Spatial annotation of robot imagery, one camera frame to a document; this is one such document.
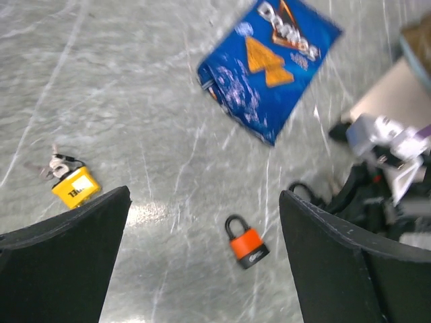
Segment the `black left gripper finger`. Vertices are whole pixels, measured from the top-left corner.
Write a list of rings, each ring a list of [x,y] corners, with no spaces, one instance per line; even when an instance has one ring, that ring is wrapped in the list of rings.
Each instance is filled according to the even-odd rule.
[[[2,322],[98,322],[119,252],[130,191],[1,235]]]

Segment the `black padlock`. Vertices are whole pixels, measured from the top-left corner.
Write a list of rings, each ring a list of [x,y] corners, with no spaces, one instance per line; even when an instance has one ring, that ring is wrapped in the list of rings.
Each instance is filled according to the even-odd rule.
[[[310,202],[318,207],[325,206],[325,201],[322,197],[317,196],[312,189],[303,182],[293,182],[289,185],[288,190],[298,195],[302,199]]]

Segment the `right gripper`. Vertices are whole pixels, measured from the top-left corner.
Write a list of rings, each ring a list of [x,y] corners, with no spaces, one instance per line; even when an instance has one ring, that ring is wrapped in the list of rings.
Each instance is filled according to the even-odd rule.
[[[279,196],[303,320],[429,322],[430,251],[395,241],[430,232],[430,170],[394,205],[383,172],[356,164],[323,210]]]

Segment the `orange padlock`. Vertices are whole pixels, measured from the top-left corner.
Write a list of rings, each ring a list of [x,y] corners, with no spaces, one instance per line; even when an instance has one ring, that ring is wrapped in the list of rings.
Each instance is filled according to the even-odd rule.
[[[236,236],[230,227],[234,221],[239,222],[243,228],[243,232],[239,236]],[[242,216],[230,215],[226,219],[224,227],[230,247],[242,269],[246,270],[254,266],[270,253],[257,230],[251,227]]]

